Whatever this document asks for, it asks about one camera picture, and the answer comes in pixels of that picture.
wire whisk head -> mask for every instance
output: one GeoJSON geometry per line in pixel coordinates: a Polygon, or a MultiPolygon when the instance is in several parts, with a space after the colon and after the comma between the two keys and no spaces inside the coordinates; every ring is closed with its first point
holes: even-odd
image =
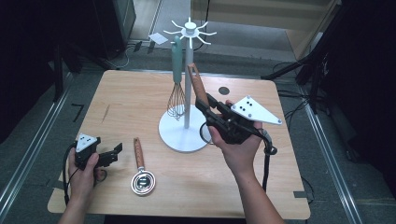
{"type": "Polygon", "coordinates": [[[185,113],[184,104],[185,104],[184,91],[181,88],[180,83],[175,83],[171,97],[169,98],[168,101],[168,108],[167,108],[168,115],[175,118],[176,120],[180,120],[180,118],[185,113]]]}

white stand base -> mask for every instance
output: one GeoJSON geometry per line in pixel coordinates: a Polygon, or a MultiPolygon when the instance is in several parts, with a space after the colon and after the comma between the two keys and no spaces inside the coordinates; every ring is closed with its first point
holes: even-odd
{"type": "MultiPolygon", "coordinates": [[[[205,116],[199,111],[195,105],[191,105],[190,109],[190,127],[184,128],[184,116],[179,120],[170,117],[167,111],[160,120],[159,131],[160,136],[166,145],[178,152],[194,152],[204,146],[206,142],[202,140],[199,129],[206,122],[205,116]]],[[[203,137],[210,141],[211,136],[206,126],[202,129],[203,137]]]]}

magnifying glass handle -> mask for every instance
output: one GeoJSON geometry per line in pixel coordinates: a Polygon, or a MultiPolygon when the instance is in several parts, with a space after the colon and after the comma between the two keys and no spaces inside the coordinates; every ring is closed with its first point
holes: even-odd
{"type": "Polygon", "coordinates": [[[144,170],[145,163],[143,161],[143,150],[138,137],[134,138],[134,155],[136,156],[137,169],[139,171],[144,170]]]}

whisk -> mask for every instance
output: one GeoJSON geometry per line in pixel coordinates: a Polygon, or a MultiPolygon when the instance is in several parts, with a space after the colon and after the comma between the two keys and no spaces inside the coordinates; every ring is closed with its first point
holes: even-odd
{"type": "Polygon", "coordinates": [[[182,49],[180,38],[176,35],[172,42],[172,69],[175,82],[171,97],[168,101],[168,115],[179,120],[184,115],[185,96],[181,88],[182,49]]]}

human hand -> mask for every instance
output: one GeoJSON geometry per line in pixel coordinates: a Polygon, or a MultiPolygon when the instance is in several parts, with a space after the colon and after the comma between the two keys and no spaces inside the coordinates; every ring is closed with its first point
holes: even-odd
{"type": "Polygon", "coordinates": [[[98,161],[99,155],[93,153],[88,159],[85,169],[79,170],[76,166],[76,149],[72,148],[69,154],[69,178],[71,178],[71,198],[69,203],[74,204],[73,206],[78,206],[83,211],[88,209],[92,201],[93,174],[99,175],[99,171],[95,169],[98,161]]]}
{"type": "MultiPolygon", "coordinates": [[[[262,129],[261,122],[254,122],[253,125],[256,129],[262,129]]],[[[212,142],[221,148],[224,159],[235,177],[254,175],[253,161],[262,139],[253,134],[241,145],[231,145],[224,142],[215,127],[209,126],[208,129],[212,136],[212,142]]]]}

